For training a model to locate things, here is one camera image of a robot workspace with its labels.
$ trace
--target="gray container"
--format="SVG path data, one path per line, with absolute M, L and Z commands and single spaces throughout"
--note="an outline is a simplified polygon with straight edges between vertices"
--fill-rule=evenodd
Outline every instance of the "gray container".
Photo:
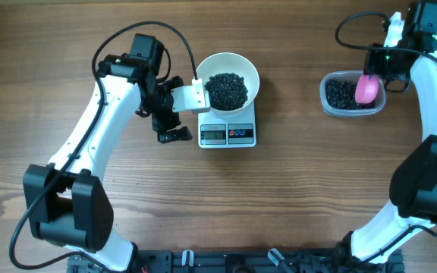
M 325 83 L 327 80 L 348 80 L 352 83 L 356 83 L 362 75 L 362 71 L 339 71 L 326 75 L 319 85 L 319 97 L 322 101 L 323 112 L 333 117 L 360 117 L 364 115 L 373 115 L 382 110 L 385 105 L 385 89 L 384 83 L 381 80 L 379 80 L 379 92 L 377 93 L 377 97 L 374 100 L 375 107 L 372 109 L 343 110 L 333 108 L 330 104 L 328 104 L 328 101 L 326 100 L 325 90 Z

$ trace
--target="pink scoop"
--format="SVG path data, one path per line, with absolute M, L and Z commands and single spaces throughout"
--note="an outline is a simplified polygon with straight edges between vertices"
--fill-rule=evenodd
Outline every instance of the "pink scoop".
M 355 102 L 371 103 L 377 97 L 379 91 L 379 80 L 372 75 L 362 75 L 355 89 Z

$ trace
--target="bowl of black beans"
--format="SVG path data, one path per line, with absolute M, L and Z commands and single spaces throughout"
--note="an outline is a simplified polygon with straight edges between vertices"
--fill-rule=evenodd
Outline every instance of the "bowl of black beans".
M 385 89 L 381 80 L 377 97 L 373 102 L 355 102 L 355 89 L 362 75 L 362 71 L 341 71 L 326 75 L 319 88 L 323 112 L 335 117 L 359 117 L 381 111 L 385 105 Z
M 240 113 L 259 92 L 259 73 L 245 57 L 223 52 L 206 58 L 196 69 L 209 92 L 212 113 L 219 116 Z

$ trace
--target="white scale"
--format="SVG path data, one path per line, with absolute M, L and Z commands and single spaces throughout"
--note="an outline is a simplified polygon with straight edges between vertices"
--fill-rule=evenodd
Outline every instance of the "white scale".
M 232 116 L 198 114 L 198 145 L 204 149 L 247 148 L 256 145 L 254 102 Z

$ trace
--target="wooden table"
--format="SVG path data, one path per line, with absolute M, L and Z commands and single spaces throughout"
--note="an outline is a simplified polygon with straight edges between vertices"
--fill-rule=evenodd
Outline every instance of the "wooden table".
M 363 69 L 365 52 L 335 43 L 338 23 L 360 11 L 405 12 L 408 2 L 52 2 L 60 4 L 0 5 L 0 272 L 17 271 L 8 261 L 8 243 L 26 208 L 25 170 L 44 165 L 80 118 L 93 90 L 96 48 L 137 21 L 175 26 L 197 64 L 217 52 L 236 52 L 261 78 L 253 149 L 203 150 L 196 140 L 164 146 L 150 119 L 131 119 L 104 186 L 115 229 L 141 249 L 332 247 L 384 206 L 393 170 L 420 143 L 414 89 L 388 94 L 383 111 L 365 118 L 330 118 L 319 101 L 327 73 Z M 164 42 L 171 75 L 192 78 L 188 55 L 172 32 L 135 32 Z M 135 32 L 118 38 L 100 59 L 128 52 Z M 378 20 L 351 24 L 346 36 L 359 44 L 383 40 Z M 196 116 L 182 114 L 181 120 L 196 136 Z M 437 239 L 420 234 L 403 249 L 407 272 L 437 271 Z M 65 251 L 34 240 L 27 227 L 17 247 L 20 260 L 30 264 Z M 43 271 L 64 268 L 60 262 Z

